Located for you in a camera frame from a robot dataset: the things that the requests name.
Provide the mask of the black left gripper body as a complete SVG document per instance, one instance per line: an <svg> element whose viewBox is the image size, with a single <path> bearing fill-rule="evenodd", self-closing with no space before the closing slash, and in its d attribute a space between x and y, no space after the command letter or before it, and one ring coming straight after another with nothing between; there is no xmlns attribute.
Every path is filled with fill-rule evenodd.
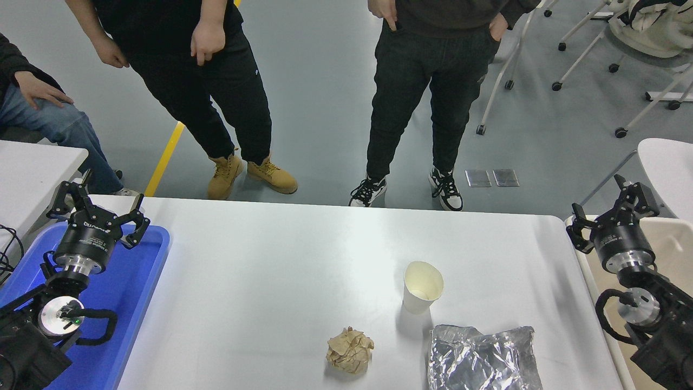
<svg viewBox="0 0 693 390"><path fill-rule="evenodd" d="M67 259L80 256L96 262L99 267L109 264L122 229L115 224L117 216L97 207L92 212L76 210L67 220L67 229L54 251L55 264L64 267Z"/></svg>

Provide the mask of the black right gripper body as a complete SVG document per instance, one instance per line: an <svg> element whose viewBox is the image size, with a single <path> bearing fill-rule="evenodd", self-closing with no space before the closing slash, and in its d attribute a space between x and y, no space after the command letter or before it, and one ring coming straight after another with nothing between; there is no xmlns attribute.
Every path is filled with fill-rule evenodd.
<svg viewBox="0 0 693 390"><path fill-rule="evenodd" d="M591 242L605 270L624 270L654 265L654 254L639 221L597 219Z"/></svg>

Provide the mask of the person's hand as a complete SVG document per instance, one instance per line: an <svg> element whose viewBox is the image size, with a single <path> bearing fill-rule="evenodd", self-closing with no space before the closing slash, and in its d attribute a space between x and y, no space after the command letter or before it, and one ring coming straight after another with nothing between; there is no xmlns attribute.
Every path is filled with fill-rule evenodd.
<svg viewBox="0 0 693 390"><path fill-rule="evenodd" d="M25 101L36 111L41 109L37 100L49 101L59 108L62 108L63 103L74 103L74 100L60 89L38 79L29 71L15 72L14 78Z"/></svg>

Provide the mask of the person's right hand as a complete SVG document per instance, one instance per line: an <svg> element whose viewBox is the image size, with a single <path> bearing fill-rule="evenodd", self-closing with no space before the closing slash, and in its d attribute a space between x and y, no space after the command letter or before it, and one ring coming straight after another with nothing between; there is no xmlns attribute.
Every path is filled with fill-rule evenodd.
<svg viewBox="0 0 693 390"><path fill-rule="evenodd" d="M368 0L367 9L375 17L384 20L390 30L397 30L398 17L395 0Z"/></svg>
<svg viewBox="0 0 693 390"><path fill-rule="evenodd" d="M102 63L119 69L130 67L124 52L109 35L94 37L90 41Z"/></svg>

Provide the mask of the person's left hand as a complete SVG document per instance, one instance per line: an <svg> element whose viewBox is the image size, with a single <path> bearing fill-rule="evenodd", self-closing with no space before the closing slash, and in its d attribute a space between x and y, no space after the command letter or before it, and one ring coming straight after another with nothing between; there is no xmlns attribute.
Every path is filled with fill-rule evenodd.
<svg viewBox="0 0 693 390"><path fill-rule="evenodd" d="M508 29L509 24L507 20L505 19L504 15L501 13L498 13L493 17L492 21L490 22L489 25L489 32L491 37L496 41L500 42L502 40L503 35L505 34L506 30Z"/></svg>
<svg viewBox="0 0 693 390"><path fill-rule="evenodd" d="M190 55L198 66L203 66L225 47L225 40L223 22L200 20L191 37Z"/></svg>

